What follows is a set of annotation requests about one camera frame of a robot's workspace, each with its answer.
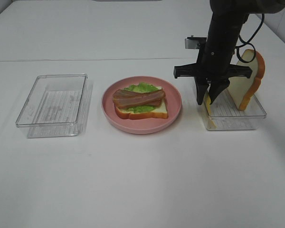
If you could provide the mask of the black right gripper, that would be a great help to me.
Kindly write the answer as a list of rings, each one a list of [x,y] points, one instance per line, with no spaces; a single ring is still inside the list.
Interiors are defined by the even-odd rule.
[[[229,78],[246,77],[250,78],[252,70],[248,66],[238,66],[231,64],[230,61],[235,53],[237,39],[224,39],[222,46],[214,49],[216,42],[206,40],[205,45],[198,49],[196,63],[174,67],[174,77],[195,77],[206,82],[195,81],[197,103],[201,105],[205,92],[209,89],[210,104],[229,86]]]

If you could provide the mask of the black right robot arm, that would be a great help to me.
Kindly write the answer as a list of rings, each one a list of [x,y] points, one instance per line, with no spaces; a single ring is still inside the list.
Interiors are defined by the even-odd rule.
[[[240,32],[250,14],[274,14],[285,8],[285,0],[211,0],[213,12],[208,36],[188,37],[186,48],[198,49],[196,63],[175,66],[174,77],[193,77],[196,98],[202,104],[206,92],[210,101],[230,84],[231,77],[250,78],[252,69],[248,66],[231,64],[233,54],[238,54]]]

